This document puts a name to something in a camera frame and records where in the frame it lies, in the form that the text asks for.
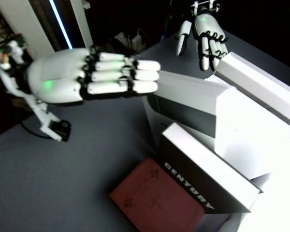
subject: green indicator light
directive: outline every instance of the green indicator light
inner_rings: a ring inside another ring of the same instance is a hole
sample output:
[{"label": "green indicator light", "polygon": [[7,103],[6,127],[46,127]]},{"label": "green indicator light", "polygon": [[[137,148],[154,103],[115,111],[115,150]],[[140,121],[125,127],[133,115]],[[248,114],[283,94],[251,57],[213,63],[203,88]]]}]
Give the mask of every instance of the green indicator light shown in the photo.
[{"label": "green indicator light", "polygon": [[46,90],[50,90],[53,87],[53,81],[45,81],[44,82],[44,88]]}]

